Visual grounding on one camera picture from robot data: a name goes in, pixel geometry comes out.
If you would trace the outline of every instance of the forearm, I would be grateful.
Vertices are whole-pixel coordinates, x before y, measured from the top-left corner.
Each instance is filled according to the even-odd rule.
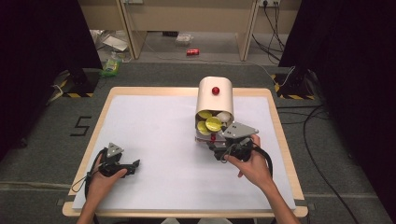
[[[82,207],[81,214],[78,218],[77,224],[91,224],[95,214],[98,203],[85,202]]]
[[[285,200],[280,195],[275,183],[260,187],[276,217],[276,223],[300,223],[299,219],[292,213]]]

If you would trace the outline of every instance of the red can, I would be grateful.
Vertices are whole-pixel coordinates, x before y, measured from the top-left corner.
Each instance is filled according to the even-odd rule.
[[[199,55],[199,49],[188,49],[187,56],[190,56],[190,55]]]

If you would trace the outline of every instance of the person's left hand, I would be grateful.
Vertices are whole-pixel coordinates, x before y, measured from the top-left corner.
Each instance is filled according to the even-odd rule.
[[[122,169],[116,172],[113,176],[107,177],[102,175],[98,170],[98,165],[102,155],[98,157],[93,170],[94,175],[92,176],[91,184],[88,190],[87,202],[99,204],[113,188],[114,184],[127,173],[127,169]]]

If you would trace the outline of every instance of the hand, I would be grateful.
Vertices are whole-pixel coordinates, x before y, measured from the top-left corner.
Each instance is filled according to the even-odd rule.
[[[258,135],[253,134],[251,138],[255,145],[261,145]],[[244,175],[252,184],[260,189],[265,189],[266,185],[274,183],[264,156],[255,150],[251,151],[248,161],[240,161],[236,157],[229,155],[224,156],[224,159],[239,169],[238,177]]]
[[[92,176],[87,195],[87,202],[94,204],[99,204],[107,196],[117,180],[127,173],[127,169],[122,169],[110,177],[102,175],[100,172],[97,172],[101,158],[102,155],[98,157],[98,160],[95,164],[95,169],[93,170],[94,175]]]

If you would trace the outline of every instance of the gray carpet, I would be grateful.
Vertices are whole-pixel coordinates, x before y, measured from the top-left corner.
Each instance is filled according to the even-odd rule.
[[[287,70],[266,67],[270,74]],[[353,219],[335,197],[311,161],[303,139],[306,116],[312,108],[285,106],[320,105],[316,100],[285,100],[276,97],[272,80],[256,65],[187,64],[187,63],[124,63],[116,77],[101,78],[92,98],[61,97],[50,104],[27,136],[28,146],[8,152],[0,162],[0,223],[74,223],[64,217],[58,199],[64,197],[74,180],[85,148],[90,141],[106,97],[115,86],[198,87],[203,77],[227,77],[234,87],[267,88],[274,95],[276,106],[288,140],[291,156],[309,204],[311,223],[352,223]],[[328,182],[344,198],[360,223],[391,223],[363,171],[348,156],[342,137],[326,109],[320,118],[308,121],[306,138],[313,158]],[[90,126],[84,136],[75,125]],[[14,182],[36,182],[38,187],[15,185]],[[42,183],[60,184],[43,186]],[[119,218],[100,218],[113,223]],[[270,223],[260,219],[259,223]]]

